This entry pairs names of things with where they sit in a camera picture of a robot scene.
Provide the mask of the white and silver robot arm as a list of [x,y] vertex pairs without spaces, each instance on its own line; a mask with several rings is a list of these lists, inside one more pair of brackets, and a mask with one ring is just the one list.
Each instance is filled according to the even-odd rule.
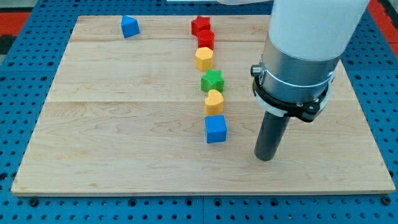
[[313,121],[328,103],[333,72],[369,0],[275,0],[259,63],[257,102],[278,117]]

